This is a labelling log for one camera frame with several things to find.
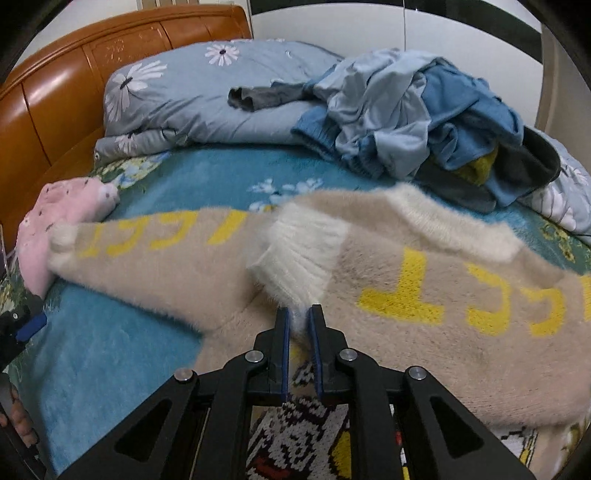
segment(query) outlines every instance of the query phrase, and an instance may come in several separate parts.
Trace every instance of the teal floral bedspread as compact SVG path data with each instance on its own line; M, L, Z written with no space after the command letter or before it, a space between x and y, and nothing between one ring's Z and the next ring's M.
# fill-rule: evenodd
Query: teal floral bedspread
M190 148L117 161L93 174L115 182L121 191L110 219L205 206L261 211L317 189L370 190L393 184L358 177L298 148L257 146ZM579 274L591 270L587 246L526 207L515 204L475 216L507 222L530 248L559 267ZM24 297L17 264L0 283L0 311ZM46 313L48 325L9 373L41 436L46 459L60 473L176 368L191 365L200 338L172 319L61 280L48 294Z

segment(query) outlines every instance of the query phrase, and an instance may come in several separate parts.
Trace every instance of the yellow lettering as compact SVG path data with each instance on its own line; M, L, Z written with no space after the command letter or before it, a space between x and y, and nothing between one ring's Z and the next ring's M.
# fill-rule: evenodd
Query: yellow lettering
M92 236L92 240L90 241L90 245L88 246L88 248L86 250L80 252L78 254L78 257L91 258L91 257L96 257L99 254L98 243L100 240L100 235L103 232L104 228L105 228L104 223L98 223L95 226L95 233Z
M580 277L583 286L583 308L584 319L591 320L591 277L584 275Z
M133 229L133 233L131 236L123 243L119 245L110 245L107 247L107 254L111 257L118 257L119 255L123 255L129 252L133 247L136 246L142 233L144 233L144 229L150 222L150 217L143 216L137 217L130 220L120 220L119 221L119 228L121 230L129 230Z
M487 312L470 306L466 311L466 321L485 335L496 336L504 333L509 327L511 319L511 286L509 282L472 263L467 263L466 268L478 281L501 289L501 308L497 312Z
M240 210L231 210L228 216L213 233L207 241L208 245L220 245L227 242L229 238L240 228L242 222L246 220L248 212L241 212Z
M182 212L168 212L158 215L158 220L164 225L180 223L181 226L178 229L178 232L176 232L173 236L154 240L152 243L150 243L150 248L152 250L161 250L179 243L183 238L185 238L191 227L194 225L198 214L199 212L185 210Z
M534 337L546 337L558 333L560 327L562 327L564 313L566 311L562 292L557 288L546 288L544 290L522 288L521 293L529 301L550 301L550 315L540 323L530 323L531 334Z
M426 267L425 254L405 248L396 292L387 293L374 288L364 288L357 306L385 317L439 325L444 307L421 301L421 287Z

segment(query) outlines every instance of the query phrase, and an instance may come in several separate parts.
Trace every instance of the silver bolt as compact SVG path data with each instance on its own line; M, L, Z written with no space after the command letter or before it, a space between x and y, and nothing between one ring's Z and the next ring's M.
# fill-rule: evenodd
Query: silver bolt
M244 355L244 358L246 358L247 362L250 362L252 364L257 364L258 362L261 362L262 359L265 358L265 355L263 355L263 353L259 350L251 350L250 352L246 352L246 354Z
M427 378L427 371L423 367L411 367L408 369L410 378L415 380L424 380Z
M190 368L177 368L174 371L174 379L179 383L187 383L193 378L193 370Z
M343 348L339 352L339 357L341 357L343 360L346 360L348 362L352 362L353 360L355 360L357 358L357 352L355 350L353 350L352 348Z

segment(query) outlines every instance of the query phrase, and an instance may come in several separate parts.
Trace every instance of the pink garment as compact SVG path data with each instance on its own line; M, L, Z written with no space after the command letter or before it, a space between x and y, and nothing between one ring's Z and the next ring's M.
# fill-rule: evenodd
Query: pink garment
M18 227L17 258L25 287L41 298L53 283L47 268L49 229L59 222L100 222L119 203L117 187L80 178L45 185Z

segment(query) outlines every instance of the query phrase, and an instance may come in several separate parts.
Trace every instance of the wooden headboard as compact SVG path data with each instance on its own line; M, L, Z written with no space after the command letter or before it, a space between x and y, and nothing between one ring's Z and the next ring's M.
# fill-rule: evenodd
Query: wooden headboard
M0 89L0 223L7 248L44 184L91 170L111 73L191 43L250 37L240 7L164 7L84 27L15 68Z

